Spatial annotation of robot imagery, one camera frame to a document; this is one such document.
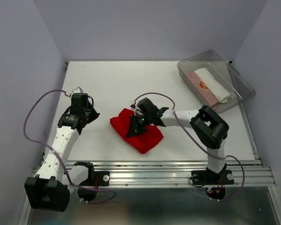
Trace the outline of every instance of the wall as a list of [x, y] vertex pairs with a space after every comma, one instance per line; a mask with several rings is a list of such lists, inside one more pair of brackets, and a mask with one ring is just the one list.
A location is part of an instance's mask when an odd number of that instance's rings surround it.
[[233, 59], [266, 0], [34, 0], [69, 60]]
[[268, 1], [233, 65], [256, 90], [245, 110], [281, 197], [281, 0]]
[[[31, 0], [0, 0], [0, 225], [17, 224], [24, 182], [42, 147], [22, 134], [24, 118], [45, 92], [60, 87], [65, 63]], [[28, 132], [46, 141], [58, 95], [32, 115]]]

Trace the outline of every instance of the plastic bin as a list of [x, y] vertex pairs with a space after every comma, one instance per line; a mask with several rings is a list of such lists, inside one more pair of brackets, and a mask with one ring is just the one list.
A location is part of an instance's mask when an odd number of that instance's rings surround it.
[[197, 88], [186, 77], [186, 74], [200, 68], [207, 68], [217, 82], [229, 91], [233, 97], [227, 103], [217, 104], [214, 110], [223, 113], [255, 96], [255, 90], [241, 75], [226, 62], [217, 52], [209, 50], [185, 59], [177, 64], [179, 75], [203, 105], [209, 105]]

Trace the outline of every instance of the purple cable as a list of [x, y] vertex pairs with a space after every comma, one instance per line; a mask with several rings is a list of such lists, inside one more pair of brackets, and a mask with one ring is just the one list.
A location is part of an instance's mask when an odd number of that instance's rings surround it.
[[88, 187], [83, 187], [83, 186], [79, 186], [79, 185], [76, 185], [74, 184], [72, 181], [71, 181], [71, 178], [70, 178], [70, 175], [69, 175], [69, 172], [67, 171], [67, 168], [66, 168], [66, 165], [64, 164], [64, 162], [62, 161], [61, 157], [59, 156], [59, 154], [53, 149], [52, 146], [48, 145], [47, 143], [45, 142], [42, 142], [42, 141], [38, 141], [38, 140], [33, 140], [31, 139], [30, 137], [28, 137], [28, 135], [26, 134], [26, 125], [27, 125], [27, 121], [29, 119], [29, 116], [31, 115], [32, 111], [34, 110], [34, 108], [37, 106], [37, 104], [48, 94], [52, 93], [52, 92], [63, 92], [66, 96], [68, 96], [66, 94], [66, 92], [64, 90], [51, 90], [51, 91], [48, 91], [46, 92], [45, 94], [43, 94], [37, 101], [36, 103], [32, 106], [32, 108], [29, 110], [26, 118], [25, 118], [25, 121], [24, 121], [24, 125], [23, 125], [23, 134], [25, 136], [25, 138], [30, 141], [30, 142], [34, 142], [34, 143], [39, 143], [45, 147], [47, 147], [48, 149], [50, 149], [54, 155], [56, 156], [56, 158], [58, 159], [59, 163], [61, 164], [61, 167], [63, 168], [64, 172], [65, 172], [65, 175], [67, 176], [67, 179], [70, 183], [70, 185], [76, 187], [76, 188], [80, 188], [80, 189], [84, 189], [84, 190], [88, 190], [88, 191], [95, 191], [95, 192], [112, 192], [113, 193], [113, 196], [105, 199], [105, 200], [102, 200], [102, 201], [99, 201], [99, 202], [86, 202], [84, 201], [83, 199], [81, 199], [82, 202], [84, 203], [88, 203], [88, 204], [100, 204], [100, 203], [104, 203], [104, 202], [107, 202], [109, 200], [111, 200], [112, 198], [114, 198], [116, 196], [116, 192], [113, 191], [113, 190], [100, 190], [100, 189], [94, 189], [94, 188], [88, 188]]
[[213, 158], [216, 158], [216, 159], [221, 159], [221, 160], [225, 160], [226, 158], [234, 158], [238, 164], [240, 165], [241, 169], [242, 169], [242, 172], [243, 172], [243, 182], [239, 188], [239, 190], [236, 192], [235, 195], [231, 196], [230, 198], [226, 198], [226, 199], [222, 199], [222, 200], [217, 200], [219, 202], [226, 202], [226, 201], [229, 201], [233, 198], [235, 198], [243, 189], [244, 187], [244, 179], [245, 179], [245, 174], [244, 174], [244, 167], [243, 165], [241, 164], [241, 162], [235, 157], [235, 156], [231, 156], [231, 155], [227, 155], [225, 157], [218, 157], [216, 155], [213, 155], [211, 153], [209, 153], [208, 151], [206, 151], [195, 139], [194, 137], [187, 131], [187, 129], [183, 126], [182, 122], [180, 121], [180, 119], [178, 118], [178, 116], [176, 115], [176, 112], [175, 112], [175, 102], [172, 98], [170, 98], [169, 96], [166, 96], [164, 94], [161, 94], [161, 93], [157, 93], [157, 92], [147, 92], [147, 93], [144, 93], [142, 95], [139, 95], [134, 101], [136, 102], [137, 99], [139, 99], [140, 97], [144, 96], [144, 95], [149, 95], [149, 94], [154, 94], [154, 95], [160, 95], [160, 96], [163, 96], [163, 97], [166, 97], [168, 100], [170, 100], [172, 103], [173, 103], [173, 107], [172, 107], [172, 110], [173, 110], [173, 114], [179, 124], [179, 126], [185, 131], [185, 133], [191, 138], [191, 140], [204, 152], [206, 153], [207, 155], [209, 155], [210, 157], [213, 157]]

